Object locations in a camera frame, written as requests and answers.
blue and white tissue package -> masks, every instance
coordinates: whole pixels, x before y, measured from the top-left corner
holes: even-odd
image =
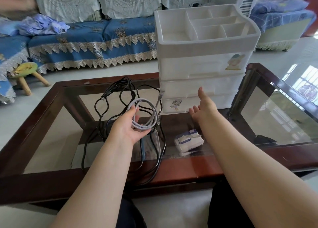
[[[192,129],[175,137],[175,145],[180,153],[189,152],[204,143],[203,138],[197,130]]]

left hand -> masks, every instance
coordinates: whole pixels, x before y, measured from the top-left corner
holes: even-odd
[[[130,110],[117,118],[110,130],[109,136],[113,136],[117,138],[119,142],[125,142],[125,145],[132,147],[138,140],[149,134],[151,129],[140,131],[132,128],[132,118],[135,112],[136,108],[135,106],[132,106]],[[139,115],[136,115],[136,122],[138,122],[139,117]]]

storage box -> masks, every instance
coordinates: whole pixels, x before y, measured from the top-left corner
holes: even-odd
[[[200,86],[219,109],[229,108],[260,37],[257,25],[235,5],[155,11],[155,21],[163,111],[198,105]]]

wooden table frame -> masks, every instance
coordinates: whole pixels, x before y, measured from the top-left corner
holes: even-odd
[[[255,134],[249,128],[239,112],[244,107],[255,86],[261,88],[267,95],[277,88],[282,89],[301,106],[308,115],[318,117],[317,106],[308,102],[284,81],[258,63],[248,65],[248,75],[242,82],[233,107],[229,110],[220,110],[227,116],[231,115],[230,122],[239,130],[246,130],[244,135],[249,140]],[[81,169],[58,170],[43,173],[23,174],[24,168],[34,155],[42,139],[46,135],[54,119],[63,106],[70,112],[83,130],[91,127],[93,117],[78,98],[79,95],[103,93],[107,86],[123,76],[95,78],[75,81],[57,82],[38,104],[18,131],[0,152],[0,205],[16,203],[46,204],[51,200],[66,200],[84,177]],[[147,73],[128,75],[133,81],[142,80],[159,87],[159,74]],[[189,119],[188,114],[179,114],[182,119]],[[278,162],[291,170],[316,169],[318,167],[317,143],[276,146],[264,151]],[[189,190],[193,184],[211,183],[215,179],[223,178],[223,172],[214,155],[197,156],[179,159],[164,159],[155,179],[149,184],[152,188],[143,191],[143,194],[153,194],[157,190],[176,190],[174,185],[190,184],[177,190]]]

coiled gray cable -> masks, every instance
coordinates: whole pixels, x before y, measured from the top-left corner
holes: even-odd
[[[150,105],[150,108],[152,109],[152,115],[151,115],[149,121],[147,123],[145,123],[144,125],[141,125],[141,124],[138,124],[137,122],[135,122],[136,113],[134,114],[133,121],[132,121],[132,125],[134,128],[139,129],[139,130],[148,130],[148,129],[151,129],[153,126],[155,126],[156,123],[159,124],[159,114],[157,112],[157,105],[158,105],[159,101],[160,100],[158,99],[156,106],[154,106],[152,104],[152,102],[150,102],[149,100],[147,100],[145,98],[137,98],[137,99],[133,100],[128,105],[127,111],[131,108],[132,105],[135,105],[136,109],[137,109],[137,107],[142,102],[148,103]]]

